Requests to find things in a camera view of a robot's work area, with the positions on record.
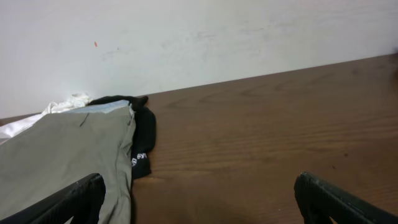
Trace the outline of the khaki green shorts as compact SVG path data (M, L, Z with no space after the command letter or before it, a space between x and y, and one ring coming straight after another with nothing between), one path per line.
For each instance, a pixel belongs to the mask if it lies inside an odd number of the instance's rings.
M100 223L131 222L129 106L109 113L48 114L1 144L1 218L7 218L89 174L106 187Z

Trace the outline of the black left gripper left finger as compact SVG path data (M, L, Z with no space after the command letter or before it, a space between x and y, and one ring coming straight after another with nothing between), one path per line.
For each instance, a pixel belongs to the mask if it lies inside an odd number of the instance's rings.
M106 186L103 176L92 173L1 220L1 223L97 224L105 194Z

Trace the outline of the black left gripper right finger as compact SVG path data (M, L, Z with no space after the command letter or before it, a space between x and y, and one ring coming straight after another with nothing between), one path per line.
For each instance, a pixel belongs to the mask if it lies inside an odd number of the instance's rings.
M305 224L397 223L397 216L309 172L296 178L294 193Z

